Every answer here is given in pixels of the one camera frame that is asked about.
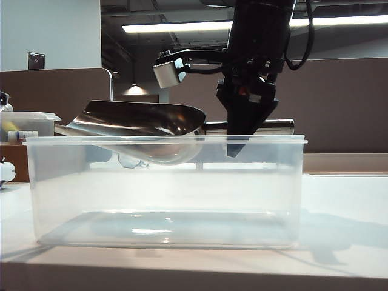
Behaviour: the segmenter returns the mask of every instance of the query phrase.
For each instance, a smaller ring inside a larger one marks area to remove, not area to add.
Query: clear plastic bin
[[[302,135],[27,138],[36,237],[54,246],[290,247],[304,143]],[[232,158],[228,147],[241,151]]]
[[[38,136],[53,136],[54,122],[60,120],[54,113],[47,112],[1,112],[0,141],[8,141],[9,131],[37,131]]]

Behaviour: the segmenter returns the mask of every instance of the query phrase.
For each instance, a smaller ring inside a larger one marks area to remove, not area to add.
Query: black cable
[[[284,59],[286,60],[288,67],[293,71],[298,70],[307,61],[307,59],[309,58],[309,55],[311,53],[311,49],[313,47],[314,39],[315,39],[315,29],[314,29],[314,24],[313,24],[313,10],[311,8],[311,2],[310,2],[310,0],[305,0],[305,2],[306,2],[306,7],[307,7],[307,17],[309,18],[309,34],[307,37],[306,50],[304,51],[304,54],[303,54],[303,57],[302,57],[302,60],[300,61],[300,63],[293,64],[292,61],[287,57],[287,49],[288,49],[289,42],[290,42],[291,30],[289,30],[289,37],[287,38],[287,43],[286,43],[286,47],[284,50]]]

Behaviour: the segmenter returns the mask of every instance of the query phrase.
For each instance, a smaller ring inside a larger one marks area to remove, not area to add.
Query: white table
[[[9,290],[388,290],[388,176],[303,176],[289,250],[44,247],[28,184],[0,193]]]

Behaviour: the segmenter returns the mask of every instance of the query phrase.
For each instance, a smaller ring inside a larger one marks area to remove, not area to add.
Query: ceiling
[[[120,71],[122,63],[131,63],[132,59],[139,61],[143,57],[155,59],[158,51],[181,50],[197,47],[222,48],[226,46],[228,31],[217,32],[184,32],[184,33],[146,33],[126,34],[124,24],[149,24],[162,22],[229,20],[233,18],[232,8],[209,8],[206,2],[233,2],[230,0],[101,0],[101,31],[102,31],[102,63],[111,71]],[[388,15],[388,0],[376,1],[334,1],[313,0],[314,17]],[[301,12],[294,13],[294,18],[305,18],[305,4],[298,0],[296,6]],[[351,40],[363,42],[379,38],[386,34],[386,26],[378,35],[364,32]],[[321,34],[327,37],[333,35],[330,27],[320,27]],[[306,28],[293,29],[295,43],[303,44]],[[338,45],[343,45],[343,37],[337,37]]]

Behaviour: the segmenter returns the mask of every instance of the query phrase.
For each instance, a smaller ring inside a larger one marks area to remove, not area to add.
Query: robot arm
[[[161,55],[154,66],[159,84],[162,87],[179,84],[186,73],[222,72],[224,79],[218,83],[217,97],[227,110],[228,135],[254,134],[278,104],[275,83],[285,61],[296,70],[311,51],[312,11],[310,0],[306,0],[310,30],[303,60],[294,65],[285,56],[295,3],[296,0],[236,0],[227,48]],[[184,56],[221,62],[222,66],[211,70],[191,69],[183,65]],[[238,152],[239,149],[228,149],[229,156]]]

